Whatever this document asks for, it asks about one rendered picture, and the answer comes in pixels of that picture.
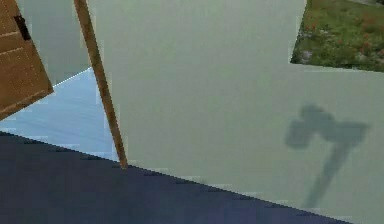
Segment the brown wooden room door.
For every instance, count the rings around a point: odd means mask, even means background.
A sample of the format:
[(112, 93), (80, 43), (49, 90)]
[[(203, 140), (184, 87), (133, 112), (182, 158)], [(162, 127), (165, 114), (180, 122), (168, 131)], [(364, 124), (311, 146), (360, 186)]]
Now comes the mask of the brown wooden room door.
[(24, 40), (18, 29), (17, 15), (22, 16), (16, 0), (0, 0), (0, 121), (53, 93), (32, 38)]

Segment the brown wooden door frame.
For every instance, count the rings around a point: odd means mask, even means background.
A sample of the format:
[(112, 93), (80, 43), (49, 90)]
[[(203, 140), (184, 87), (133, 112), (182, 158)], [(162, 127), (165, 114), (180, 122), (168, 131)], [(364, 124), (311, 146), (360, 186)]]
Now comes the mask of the brown wooden door frame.
[(112, 97), (98, 48), (87, 0), (73, 0), (73, 3), (80, 24), (82, 36), (87, 47), (89, 61), (94, 72), (97, 87), (110, 128), (110, 133), (115, 145), (119, 164), (122, 169), (126, 169), (128, 167), (128, 160), (124, 151), (123, 139), (113, 106)]

